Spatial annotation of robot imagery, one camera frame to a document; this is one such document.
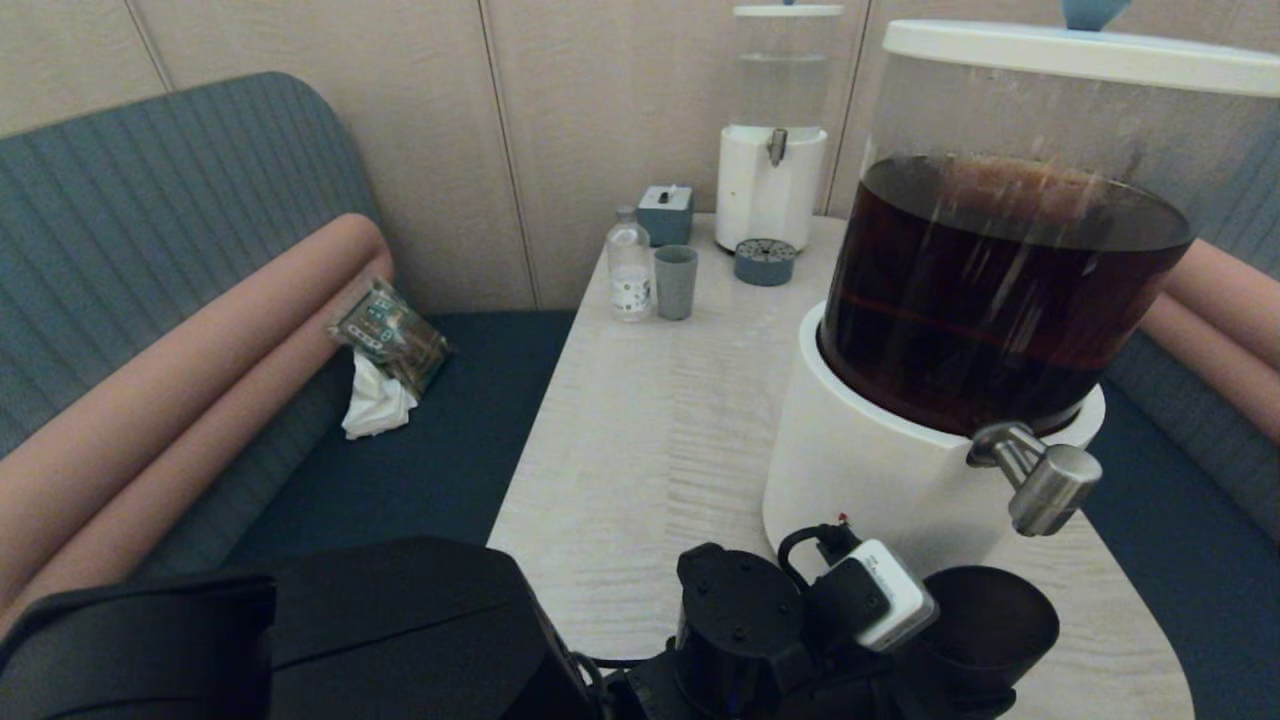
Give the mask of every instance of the brown liquid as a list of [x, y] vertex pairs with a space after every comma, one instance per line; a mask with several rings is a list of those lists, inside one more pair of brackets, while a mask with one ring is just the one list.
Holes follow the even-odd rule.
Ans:
[[983, 163], [865, 173], [818, 345], [854, 391], [915, 423], [1042, 432], [1074, 416], [1192, 237], [1132, 186]]

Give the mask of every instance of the white dispenser base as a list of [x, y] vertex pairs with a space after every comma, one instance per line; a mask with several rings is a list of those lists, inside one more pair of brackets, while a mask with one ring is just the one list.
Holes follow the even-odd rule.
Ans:
[[733, 251], [744, 240], [767, 237], [804, 250], [818, 199], [827, 132], [787, 128], [786, 152], [769, 161], [773, 128], [728, 126], [721, 131], [716, 186], [716, 242]]
[[[841, 382], [818, 351], [826, 307], [819, 304], [800, 324], [764, 488], [769, 543], [777, 547], [791, 532], [835, 523], [844, 512], [859, 537], [883, 541], [922, 578], [982, 562], [1014, 534], [1009, 480], [998, 469], [965, 462], [969, 438], [904, 420]], [[1102, 388], [1094, 387], [1075, 420], [1042, 439], [1083, 448], [1105, 414]], [[792, 561], [810, 575], [823, 568], [817, 552], [797, 552]]]

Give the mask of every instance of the gray cup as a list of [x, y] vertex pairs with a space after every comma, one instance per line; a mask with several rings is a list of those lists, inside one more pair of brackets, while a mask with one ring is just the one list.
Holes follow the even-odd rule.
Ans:
[[684, 320], [694, 311], [694, 281], [698, 278], [698, 251], [687, 245], [668, 245], [653, 254], [653, 274], [658, 282], [658, 316]]

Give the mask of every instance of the water bottle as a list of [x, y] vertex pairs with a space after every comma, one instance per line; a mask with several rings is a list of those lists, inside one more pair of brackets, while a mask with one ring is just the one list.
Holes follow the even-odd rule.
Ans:
[[636, 220], [636, 209], [620, 205], [618, 224], [609, 229], [604, 247], [609, 261], [609, 302], [613, 319], [634, 323], [653, 309], [649, 278], [649, 233]]

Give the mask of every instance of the crumpled tissue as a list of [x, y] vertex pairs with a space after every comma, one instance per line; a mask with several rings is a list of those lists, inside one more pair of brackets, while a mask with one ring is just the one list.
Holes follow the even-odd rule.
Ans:
[[413, 395], [364, 355], [352, 355], [356, 357], [356, 378], [351, 383], [351, 406], [342, 419], [347, 439], [376, 436], [408, 423], [408, 411], [417, 407]]

